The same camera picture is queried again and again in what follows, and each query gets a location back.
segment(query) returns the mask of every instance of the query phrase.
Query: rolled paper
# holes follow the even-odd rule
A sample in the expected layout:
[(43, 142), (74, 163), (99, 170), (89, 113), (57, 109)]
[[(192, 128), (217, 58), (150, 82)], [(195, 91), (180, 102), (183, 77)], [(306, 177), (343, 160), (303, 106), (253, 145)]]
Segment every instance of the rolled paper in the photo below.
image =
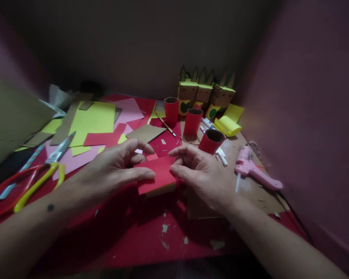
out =
[(196, 136), (198, 133), (200, 122), (202, 121), (202, 116), (203, 111), (201, 109), (188, 109), (183, 134), (187, 136)]
[(209, 107), (206, 112), (206, 118), (212, 119), (216, 116), (216, 113), (220, 110), (221, 107), (216, 107), (213, 104), (209, 104)]
[(177, 98), (168, 97), (164, 99), (164, 108), (166, 110), (165, 122), (169, 127), (174, 127), (178, 120), (178, 104)]
[(204, 133), (198, 148), (204, 152), (214, 155), (224, 140), (225, 136), (223, 133), (215, 129), (208, 129)]
[(223, 116), (220, 119), (216, 118), (214, 120), (214, 125), (227, 137), (235, 136), (242, 129), (242, 127), (240, 127), (237, 123), (235, 123), (235, 121), (230, 119), (230, 117), (228, 116)]
[(187, 110), (190, 108), (191, 100), (179, 100), (178, 114), (186, 116)]
[(202, 109), (202, 106), (203, 106), (203, 102), (195, 101), (193, 108), (194, 109)]

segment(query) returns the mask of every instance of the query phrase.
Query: hot glue gun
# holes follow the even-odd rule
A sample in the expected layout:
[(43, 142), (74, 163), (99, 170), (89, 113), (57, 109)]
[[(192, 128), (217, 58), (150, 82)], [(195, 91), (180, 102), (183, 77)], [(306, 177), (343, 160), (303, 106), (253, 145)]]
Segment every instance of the hot glue gun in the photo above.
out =
[(283, 188), (280, 181), (271, 179), (254, 164), (252, 161), (252, 152), (248, 145), (244, 146), (238, 154), (235, 172), (238, 174), (237, 184), (235, 187), (236, 192), (238, 192), (240, 175), (246, 176), (248, 174), (256, 178), (270, 190), (278, 191)]

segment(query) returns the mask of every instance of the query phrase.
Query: pencil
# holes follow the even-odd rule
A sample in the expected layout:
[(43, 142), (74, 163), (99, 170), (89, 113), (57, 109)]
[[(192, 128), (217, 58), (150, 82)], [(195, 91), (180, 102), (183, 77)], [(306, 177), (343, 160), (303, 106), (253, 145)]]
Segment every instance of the pencil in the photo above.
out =
[(158, 113), (155, 112), (155, 114), (156, 114), (156, 116), (160, 119), (160, 121), (164, 124), (164, 126), (167, 127), (168, 131), (170, 131), (171, 134), (172, 134), (174, 137), (176, 137), (176, 134), (171, 130), (171, 128), (168, 127), (168, 125), (167, 125), (167, 124), (164, 122), (164, 120), (158, 115)]

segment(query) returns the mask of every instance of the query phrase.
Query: hand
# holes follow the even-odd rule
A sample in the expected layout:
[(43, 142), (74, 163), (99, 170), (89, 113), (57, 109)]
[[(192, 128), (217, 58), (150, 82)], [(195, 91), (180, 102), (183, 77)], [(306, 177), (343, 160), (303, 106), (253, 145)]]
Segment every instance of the hand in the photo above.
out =
[(124, 185), (143, 179), (154, 179), (155, 173), (148, 168), (127, 169), (146, 161), (145, 156), (135, 153), (136, 149), (154, 154), (149, 144), (138, 139), (128, 139), (98, 154), (65, 183), (76, 188), (77, 199), (83, 201), (83, 206), (88, 204), (93, 207), (104, 202)]
[(216, 159), (191, 145), (180, 146), (168, 153), (177, 157), (171, 172), (182, 178), (210, 207), (224, 213), (234, 202), (236, 193), (223, 179)]

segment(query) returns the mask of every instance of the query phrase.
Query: forearm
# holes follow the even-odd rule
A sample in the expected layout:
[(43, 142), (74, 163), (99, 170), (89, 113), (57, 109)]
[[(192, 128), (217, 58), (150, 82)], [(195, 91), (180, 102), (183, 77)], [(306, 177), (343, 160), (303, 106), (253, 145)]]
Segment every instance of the forearm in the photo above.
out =
[(314, 247), (241, 196), (235, 195), (225, 215), (273, 278), (347, 278)]
[(64, 183), (0, 224), (0, 278), (25, 277), (79, 212)]

